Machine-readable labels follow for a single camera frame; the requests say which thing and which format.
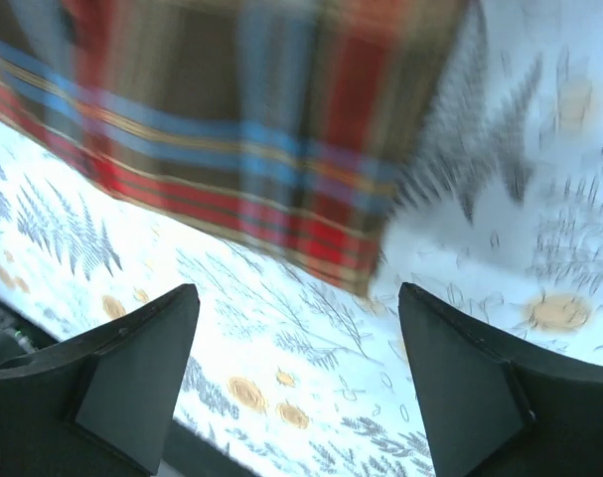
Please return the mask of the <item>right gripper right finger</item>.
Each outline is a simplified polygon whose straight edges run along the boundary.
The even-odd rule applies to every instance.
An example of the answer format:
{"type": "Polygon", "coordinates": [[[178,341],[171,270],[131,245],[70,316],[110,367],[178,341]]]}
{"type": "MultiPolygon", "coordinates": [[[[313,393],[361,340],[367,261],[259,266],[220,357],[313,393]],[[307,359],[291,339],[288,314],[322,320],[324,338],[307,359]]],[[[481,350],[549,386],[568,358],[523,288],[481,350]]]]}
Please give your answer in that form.
{"type": "Polygon", "coordinates": [[[412,283],[402,337],[438,476],[603,476],[603,367],[470,317],[412,283]]]}

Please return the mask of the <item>plaid long sleeve shirt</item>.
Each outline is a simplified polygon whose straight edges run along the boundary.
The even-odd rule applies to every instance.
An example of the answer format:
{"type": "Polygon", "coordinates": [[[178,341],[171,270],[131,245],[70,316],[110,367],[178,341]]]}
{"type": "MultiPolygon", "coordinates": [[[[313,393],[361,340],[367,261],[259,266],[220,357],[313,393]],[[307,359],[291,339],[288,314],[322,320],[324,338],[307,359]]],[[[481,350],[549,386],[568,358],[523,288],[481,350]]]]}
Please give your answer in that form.
{"type": "Polygon", "coordinates": [[[358,296],[463,1],[0,1],[0,120],[358,296]]]}

